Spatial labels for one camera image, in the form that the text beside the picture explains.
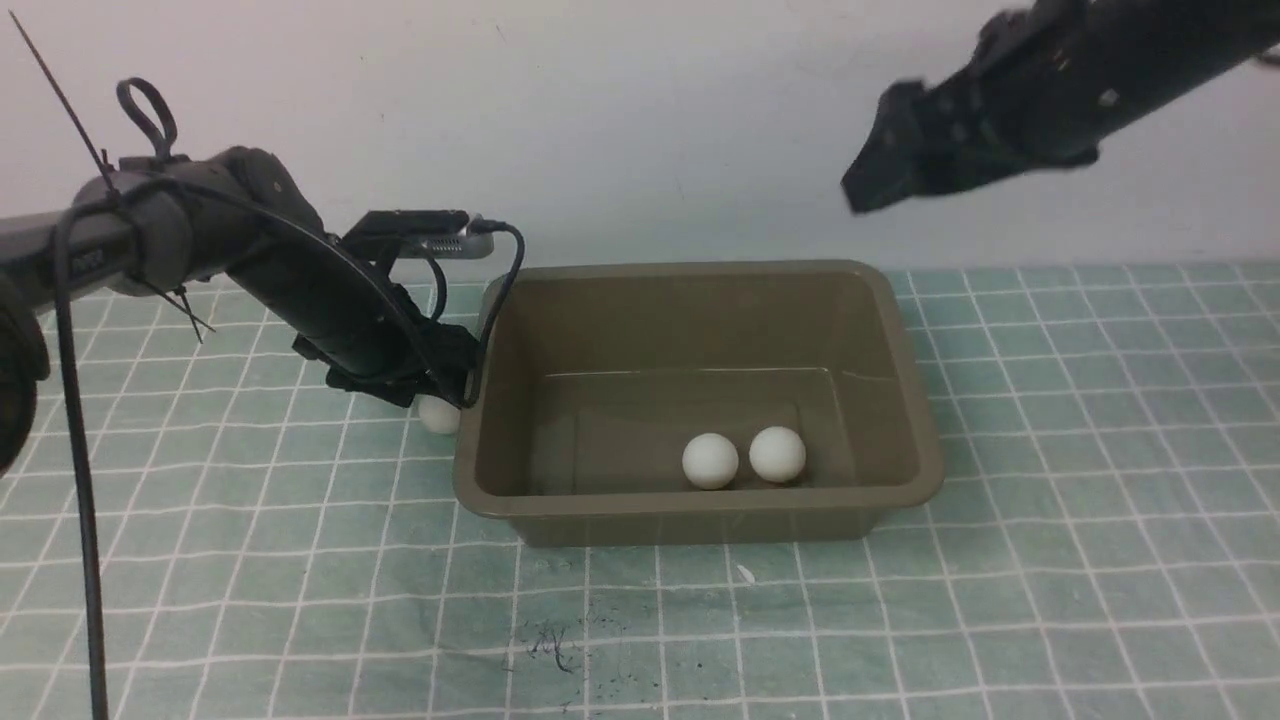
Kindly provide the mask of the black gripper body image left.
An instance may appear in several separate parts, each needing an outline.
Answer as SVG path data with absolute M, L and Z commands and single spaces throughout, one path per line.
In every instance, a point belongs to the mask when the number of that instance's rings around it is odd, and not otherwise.
M 315 290 L 293 306 L 293 348 L 326 366 L 328 387 L 408 407 L 436 396 L 433 361 L 476 360 L 480 343 L 462 325 L 421 314 L 396 284 L 387 302 L 367 287 Z

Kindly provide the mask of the black robot arm image left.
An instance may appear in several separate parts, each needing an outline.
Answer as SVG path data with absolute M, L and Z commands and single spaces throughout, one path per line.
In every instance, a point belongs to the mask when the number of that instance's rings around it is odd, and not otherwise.
M 294 331 L 294 350 L 328 366 L 326 383 L 399 407 L 420 396 L 470 405 L 481 350 L 440 309 L 419 310 L 390 281 L 401 258 L 436 263 L 436 242 L 485 229 L 461 210 L 366 213 L 346 234 L 325 231 L 269 152 L 234 147 L 161 168 L 127 158 L 92 179 L 65 211 L 3 222 L 3 465 L 26 443 L 50 352 L 37 318 L 54 307 L 56 273 L 78 299 L 110 288 L 170 293 L 224 274 Z

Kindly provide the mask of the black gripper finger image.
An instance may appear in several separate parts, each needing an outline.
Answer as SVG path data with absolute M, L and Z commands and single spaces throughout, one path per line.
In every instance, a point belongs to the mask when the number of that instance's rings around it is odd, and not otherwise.
M 474 383 L 479 370 L 476 360 L 433 361 L 428 372 L 436 387 L 436 396 L 460 410 L 471 409 L 479 397 Z
M 937 86 L 895 82 L 881 96 L 867 141 L 841 178 L 851 211 L 941 196 Z

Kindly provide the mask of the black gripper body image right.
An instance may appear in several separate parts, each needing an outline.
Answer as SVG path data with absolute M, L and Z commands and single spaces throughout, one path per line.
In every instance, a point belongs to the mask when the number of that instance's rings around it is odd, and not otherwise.
M 1001 10 L 978 31 L 969 61 L 911 102 L 919 143 L 910 154 L 911 195 L 946 196 L 1038 170 L 1074 170 L 1100 158 L 1098 141 L 1046 149 L 1033 117 L 1057 85 L 1064 41 L 1083 10 Z

